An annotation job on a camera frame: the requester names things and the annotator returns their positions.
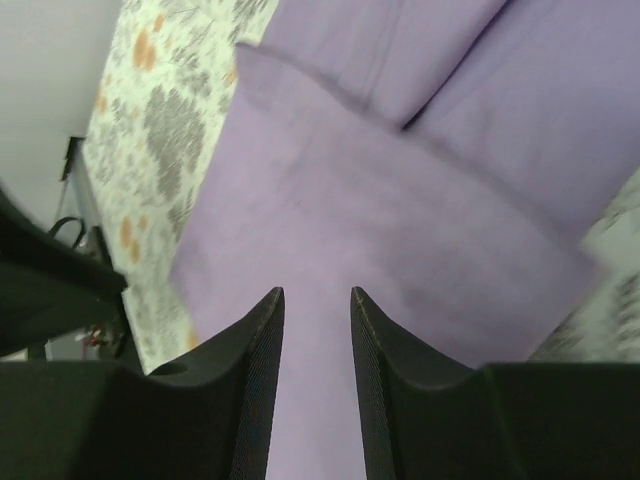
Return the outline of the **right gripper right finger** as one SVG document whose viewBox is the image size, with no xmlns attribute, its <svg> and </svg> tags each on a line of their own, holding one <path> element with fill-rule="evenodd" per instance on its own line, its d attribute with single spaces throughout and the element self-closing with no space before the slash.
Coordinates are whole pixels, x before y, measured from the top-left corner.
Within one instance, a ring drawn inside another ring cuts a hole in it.
<svg viewBox="0 0 640 480">
<path fill-rule="evenodd" d="M 370 479 L 635 479 L 639 368 L 470 369 L 391 320 L 361 288 L 351 335 Z"/>
</svg>

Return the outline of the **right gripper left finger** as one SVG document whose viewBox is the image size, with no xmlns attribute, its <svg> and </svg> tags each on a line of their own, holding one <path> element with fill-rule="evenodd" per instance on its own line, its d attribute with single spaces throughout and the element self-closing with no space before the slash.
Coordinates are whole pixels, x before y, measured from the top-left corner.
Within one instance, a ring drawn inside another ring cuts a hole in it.
<svg viewBox="0 0 640 480">
<path fill-rule="evenodd" d="M 102 361 L 1 366 L 5 479 L 262 479 L 285 296 L 142 375 Z"/>
</svg>

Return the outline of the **purple t shirt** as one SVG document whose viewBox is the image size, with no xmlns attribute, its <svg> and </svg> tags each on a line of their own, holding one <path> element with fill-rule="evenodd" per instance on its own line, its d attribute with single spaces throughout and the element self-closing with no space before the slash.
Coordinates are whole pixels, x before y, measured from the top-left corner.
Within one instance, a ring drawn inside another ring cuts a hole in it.
<svg viewBox="0 0 640 480">
<path fill-rule="evenodd" d="M 283 1 L 236 71 L 170 279 L 205 337 L 284 289 L 267 477 L 361 479 L 353 287 L 477 367 L 598 285 L 580 243 L 639 165 L 639 5 Z"/>
</svg>

